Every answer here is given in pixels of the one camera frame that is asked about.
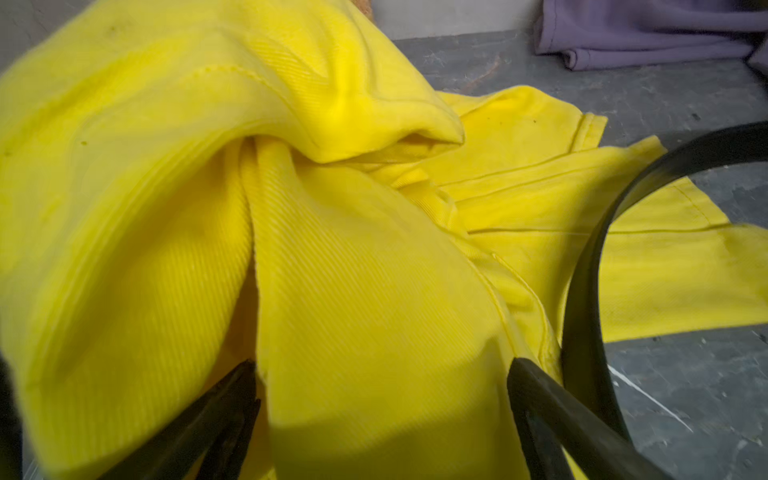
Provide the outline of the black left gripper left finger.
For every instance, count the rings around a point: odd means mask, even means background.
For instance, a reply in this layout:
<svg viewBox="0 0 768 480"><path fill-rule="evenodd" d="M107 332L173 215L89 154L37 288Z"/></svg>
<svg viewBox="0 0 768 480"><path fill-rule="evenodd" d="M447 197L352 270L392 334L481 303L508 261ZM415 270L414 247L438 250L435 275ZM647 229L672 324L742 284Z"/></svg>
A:
<svg viewBox="0 0 768 480"><path fill-rule="evenodd" d="M256 365L246 360L199 397L104 479L183 479L200 462L198 479L237 479L261 400Z"/></svg>

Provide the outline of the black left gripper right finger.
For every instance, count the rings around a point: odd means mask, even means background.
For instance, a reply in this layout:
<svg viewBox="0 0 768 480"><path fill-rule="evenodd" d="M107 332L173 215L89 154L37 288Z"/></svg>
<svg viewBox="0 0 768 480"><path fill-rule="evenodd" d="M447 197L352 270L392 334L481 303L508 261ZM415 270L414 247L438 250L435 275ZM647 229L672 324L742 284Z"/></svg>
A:
<svg viewBox="0 0 768 480"><path fill-rule="evenodd" d="M515 359L507 390L532 479L572 479L572 458L589 479L668 479L534 362Z"/></svg>

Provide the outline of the yellow trousers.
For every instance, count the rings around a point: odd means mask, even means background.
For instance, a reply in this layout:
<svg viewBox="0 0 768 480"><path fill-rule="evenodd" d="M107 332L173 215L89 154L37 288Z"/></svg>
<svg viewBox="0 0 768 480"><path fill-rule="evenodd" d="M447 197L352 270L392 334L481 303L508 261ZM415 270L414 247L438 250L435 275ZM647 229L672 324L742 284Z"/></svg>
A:
<svg viewBox="0 0 768 480"><path fill-rule="evenodd" d="M525 479L517 358L664 154L528 87L434 90L348 1L99 1L1 77L1 353L51 479L238 363L245 479Z"/></svg>

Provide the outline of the purple jacket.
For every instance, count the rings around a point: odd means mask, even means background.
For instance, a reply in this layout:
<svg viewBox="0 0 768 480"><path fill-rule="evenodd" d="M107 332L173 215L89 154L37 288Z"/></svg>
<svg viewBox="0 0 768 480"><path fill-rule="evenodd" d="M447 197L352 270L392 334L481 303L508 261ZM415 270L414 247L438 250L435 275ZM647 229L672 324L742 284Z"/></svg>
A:
<svg viewBox="0 0 768 480"><path fill-rule="evenodd" d="M534 52L572 71L741 59L767 74L757 1L544 1Z"/></svg>

